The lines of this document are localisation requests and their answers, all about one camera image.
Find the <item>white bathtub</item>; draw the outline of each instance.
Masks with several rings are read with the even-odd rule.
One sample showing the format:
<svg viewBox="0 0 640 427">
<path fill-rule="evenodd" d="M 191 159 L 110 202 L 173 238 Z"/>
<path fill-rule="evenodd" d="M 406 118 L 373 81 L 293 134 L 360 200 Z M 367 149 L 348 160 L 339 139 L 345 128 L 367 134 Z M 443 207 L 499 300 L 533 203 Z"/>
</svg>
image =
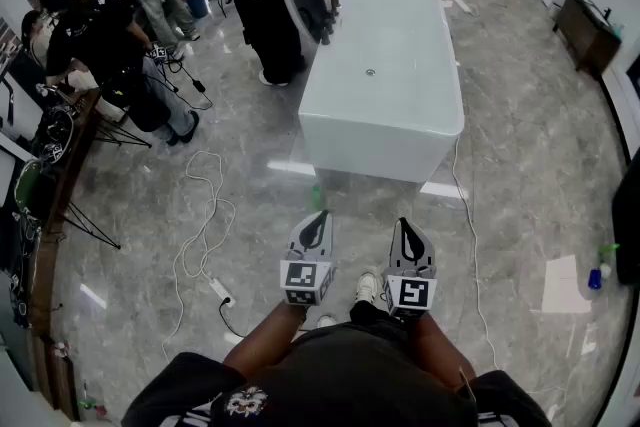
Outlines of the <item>white bathtub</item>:
<svg viewBox="0 0 640 427">
<path fill-rule="evenodd" d="M 315 167 L 428 180 L 464 127 L 440 0 L 340 0 L 299 109 Z"/>
</svg>

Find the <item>blue trash can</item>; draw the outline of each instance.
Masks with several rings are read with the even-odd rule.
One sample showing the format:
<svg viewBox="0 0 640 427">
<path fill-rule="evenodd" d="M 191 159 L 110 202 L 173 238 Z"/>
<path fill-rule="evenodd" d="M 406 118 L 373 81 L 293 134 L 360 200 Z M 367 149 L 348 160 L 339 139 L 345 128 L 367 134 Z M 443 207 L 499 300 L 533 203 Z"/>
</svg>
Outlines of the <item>blue trash can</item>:
<svg viewBox="0 0 640 427">
<path fill-rule="evenodd" d="M 187 5 L 194 18 L 204 18 L 209 12 L 207 9 L 207 0 L 187 0 Z"/>
</svg>

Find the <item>white cable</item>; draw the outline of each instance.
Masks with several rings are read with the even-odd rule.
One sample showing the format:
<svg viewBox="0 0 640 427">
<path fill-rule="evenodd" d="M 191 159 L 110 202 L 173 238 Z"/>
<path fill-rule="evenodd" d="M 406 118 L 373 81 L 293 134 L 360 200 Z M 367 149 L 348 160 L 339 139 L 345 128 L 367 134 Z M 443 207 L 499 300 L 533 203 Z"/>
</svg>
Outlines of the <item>white cable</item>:
<svg viewBox="0 0 640 427">
<path fill-rule="evenodd" d="M 498 367 L 498 363 L 496 362 L 496 348 L 493 346 L 493 344 L 491 343 L 491 339 L 489 338 L 489 326 L 487 325 L 487 320 L 484 318 L 484 315 L 482 314 L 482 310 L 480 309 L 480 277 L 478 273 L 478 234 L 476 233 L 476 230 L 473 227 L 473 221 L 471 220 L 471 210 L 469 209 L 469 203 L 467 202 L 467 199 L 465 198 L 465 195 L 462 192 L 462 189 L 460 187 L 460 181 L 456 176 L 456 162 L 458 161 L 458 143 L 459 142 L 460 142 L 460 137 L 456 139 L 455 154 L 453 156 L 453 168 L 451 171 L 453 174 L 453 179 L 456 181 L 456 187 L 458 187 L 458 194 L 460 194 L 462 201 L 464 201 L 464 206 L 467 209 L 467 219 L 469 220 L 469 227 L 471 228 L 471 232 L 473 233 L 473 263 L 475 265 L 478 314 L 480 315 L 480 318 L 482 319 L 482 323 L 484 324 L 484 332 L 485 332 L 485 337 L 487 339 L 487 343 L 491 346 L 491 351 L 493 352 L 493 366 L 496 367 L 496 370 L 500 370 L 500 368 Z"/>
<path fill-rule="evenodd" d="M 203 153 L 205 155 L 209 155 L 209 156 L 218 158 L 218 164 L 219 164 L 218 170 L 219 170 L 219 173 L 220 173 L 220 185 L 218 185 L 217 189 L 214 189 L 213 183 L 208 178 L 205 178 L 203 176 L 192 175 L 192 174 L 189 173 L 189 166 L 191 165 L 191 162 L 193 162 L 193 159 L 195 159 L 201 153 Z M 233 224 L 233 221 L 236 218 L 236 207 L 235 207 L 235 205 L 233 203 L 231 203 L 231 201 L 228 201 L 226 199 L 218 198 L 218 194 L 220 193 L 220 189 L 222 189 L 222 184 L 224 183 L 224 176 L 222 174 L 222 157 L 220 157 L 220 155 L 218 155 L 217 153 L 210 153 L 208 151 L 202 151 L 202 150 L 197 151 L 191 157 L 191 159 L 189 160 L 189 163 L 187 164 L 187 167 L 185 169 L 185 174 L 189 178 L 193 178 L 194 180 L 201 180 L 201 181 L 207 182 L 209 184 L 209 187 L 211 188 L 211 199 L 209 199 L 204 205 L 204 217 L 205 217 L 205 220 L 204 220 L 204 223 L 202 223 L 202 226 L 200 227 L 200 229 L 198 230 L 198 233 L 196 233 L 193 237 L 190 237 L 190 238 L 188 238 L 187 240 L 184 241 L 184 243 L 182 244 L 182 247 L 180 248 L 180 251 L 178 252 L 176 257 L 173 259 L 173 279 L 175 281 L 176 296 L 178 297 L 178 302 L 180 303 L 180 317 L 178 318 L 178 323 L 176 324 L 176 327 L 173 330 L 173 332 L 164 340 L 164 342 L 162 342 L 162 352 L 164 353 L 164 357 L 166 358 L 167 363 L 169 362 L 169 356 L 167 356 L 167 351 L 165 349 L 165 345 L 169 342 L 169 340 L 171 340 L 171 338 L 173 338 L 175 336 L 175 334 L 180 329 L 180 325 L 182 324 L 182 317 L 184 316 L 184 303 L 182 302 L 182 298 L 180 297 L 180 290 L 179 290 L 179 287 L 178 287 L 178 273 L 176 272 L 176 263 L 178 262 L 179 258 L 182 258 L 182 268 L 184 270 L 184 273 L 190 278 L 197 278 L 198 276 L 200 276 L 202 274 L 202 275 L 206 276 L 206 278 L 209 281 L 213 281 L 213 278 L 206 271 L 206 266 L 207 266 L 207 261 L 209 259 L 209 254 L 213 250 L 219 248 L 222 245 L 222 243 L 227 238 L 227 235 L 229 234 L 229 230 L 231 229 L 231 225 Z M 231 205 L 231 208 L 233 209 L 233 215 L 231 216 L 231 221 L 229 222 L 229 224 L 227 226 L 227 229 L 224 232 L 224 236 L 222 237 L 220 242 L 218 242 L 212 248 L 209 248 L 209 245 L 207 243 L 207 234 L 206 234 L 207 225 L 209 224 L 209 221 L 211 221 L 211 219 L 213 219 L 213 217 L 216 215 L 216 212 L 218 210 L 218 203 L 219 202 Z M 213 203 L 213 211 L 209 214 L 208 213 L 208 209 L 209 209 L 209 204 L 210 203 Z M 202 255 L 202 258 L 200 259 L 200 267 L 198 269 L 198 272 L 196 272 L 195 274 L 191 274 L 187 270 L 187 264 L 186 264 L 186 261 L 185 261 L 185 252 L 187 251 L 189 246 L 191 246 L 191 244 L 193 242 L 195 242 L 200 236 L 202 236 L 202 241 L 204 242 L 204 250 L 205 250 L 205 252 Z"/>
</svg>

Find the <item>white sneaker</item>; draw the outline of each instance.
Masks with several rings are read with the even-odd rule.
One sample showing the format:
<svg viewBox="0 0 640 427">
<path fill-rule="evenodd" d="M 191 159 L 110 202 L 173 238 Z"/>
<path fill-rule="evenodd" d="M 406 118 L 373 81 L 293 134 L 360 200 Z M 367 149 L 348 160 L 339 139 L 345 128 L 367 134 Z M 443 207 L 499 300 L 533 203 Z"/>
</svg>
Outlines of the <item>white sneaker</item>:
<svg viewBox="0 0 640 427">
<path fill-rule="evenodd" d="M 358 287 L 356 290 L 356 302 L 367 301 L 373 304 L 376 296 L 378 295 L 378 280 L 370 272 L 365 272 L 358 280 Z"/>
<path fill-rule="evenodd" d="M 169 54 L 169 59 L 172 61 L 182 61 L 182 59 L 184 59 L 184 50 L 182 48 L 176 48 Z"/>
<path fill-rule="evenodd" d="M 335 321 L 335 319 L 333 317 L 331 317 L 330 315 L 323 315 L 322 317 L 320 317 L 318 319 L 318 323 L 316 324 L 316 328 L 335 326 L 336 324 L 337 324 L 337 322 Z"/>
<path fill-rule="evenodd" d="M 260 70 L 260 73 L 258 73 L 258 78 L 260 79 L 260 82 L 262 82 L 265 86 L 284 87 L 289 85 L 288 82 L 283 82 L 282 84 L 273 84 L 272 82 L 269 82 L 267 79 L 264 78 L 264 70 Z"/>
</svg>

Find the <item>marble floor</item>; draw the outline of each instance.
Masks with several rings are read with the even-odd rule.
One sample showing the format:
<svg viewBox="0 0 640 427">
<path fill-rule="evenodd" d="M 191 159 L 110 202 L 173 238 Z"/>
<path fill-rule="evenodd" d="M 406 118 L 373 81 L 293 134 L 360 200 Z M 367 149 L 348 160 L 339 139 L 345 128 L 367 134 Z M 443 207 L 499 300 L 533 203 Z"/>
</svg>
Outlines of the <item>marble floor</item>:
<svg viewBox="0 0 640 427">
<path fill-rule="evenodd" d="M 533 392 L 554 425 L 589 425 L 618 363 L 630 303 L 615 277 L 597 293 L 587 287 L 597 248 L 612 241 L 609 205 L 625 167 L 615 124 L 597 82 L 574 71 L 540 0 L 464 1 L 478 16 L 443 0 L 466 114 L 456 172 L 478 234 L 481 306 L 497 365 Z M 54 303 L 64 308 L 53 313 L 53 330 L 71 346 L 77 385 L 86 381 L 117 422 L 164 367 L 161 343 L 180 312 L 172 262 L 198 231 L 209 194 L 184 173 L 197 150 L 222 156 L 221 197 L 237 210 L 207 267 L 238 301 L 228 312 L 237 331 L 256 326 L 279 301 L 278 261 L 291 228 L 313 211 L 320 183 L 334 213 L 338 271 L 306 327 L 324 313 L 347 319 L 356 279 L 382 270 L 393 223 L 406 216 L 436 247 L 434 317 L 478 373 L 492 369 L 477 312 L 473 238 L 462 201 L 446 187 L 454 184 L 453 152 L 431 178 L 445 186 L 441 195 L 366 176 L 316 176 L 304 165 L 296 114 L 306 76 L 287 88 L 261 85 L 237 13 L 227 11 L 225 19 L 212 7 L 199 22 L 203 38 L 187 47 L 186 65 L 214 104 L 192 143 L 95 143 L 82 171 L 74 202 L 122 250 L 72 228 L 62 242 Z M 313 53 L 307 46 L 309 62 Z M 192 102 L 203 103 L 183 85 Z M 198 157 L 192 171 L 217 183 L 214 158 Z M 230 220 L 228 206 L 220 208 L 211 242 Z M 200 250 L 187 254 L 192 273 Z M 170 357 L 190 350 L 223 358 L 232 345 L 217 295 L 205 278 L 188 279 L 181 268 L 178 276 L 185 312 L 167 345 Z"/>
</svg>

